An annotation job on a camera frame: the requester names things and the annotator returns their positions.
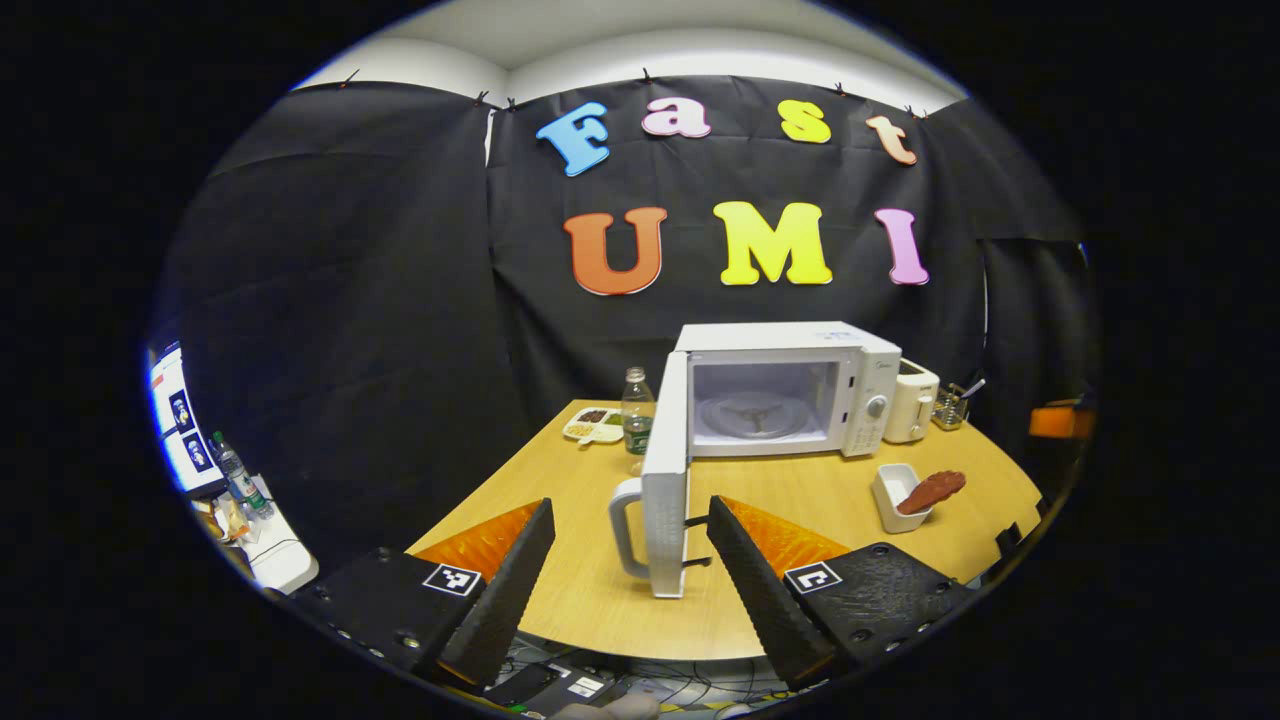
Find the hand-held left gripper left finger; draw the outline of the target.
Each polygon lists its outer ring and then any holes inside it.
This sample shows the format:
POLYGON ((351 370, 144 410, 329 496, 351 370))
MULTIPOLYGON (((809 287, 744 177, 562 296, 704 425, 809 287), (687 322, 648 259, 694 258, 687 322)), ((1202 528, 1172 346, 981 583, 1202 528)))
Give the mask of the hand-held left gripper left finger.
POLYGON ((549 498, 417 553, 376 548, 291 594, 317 629, 428 682, 497 679, 556 539, 549 498))

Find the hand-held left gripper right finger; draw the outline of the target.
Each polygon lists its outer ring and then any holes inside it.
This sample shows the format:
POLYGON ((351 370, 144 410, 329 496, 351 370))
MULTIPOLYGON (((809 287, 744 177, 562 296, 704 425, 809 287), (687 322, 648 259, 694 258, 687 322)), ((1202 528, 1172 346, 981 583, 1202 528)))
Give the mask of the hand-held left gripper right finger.
POLYGON ((884 664, 977 594, 895 544, 851 550, 723 495, 710 497, 707 534, 792 691, 884 664))

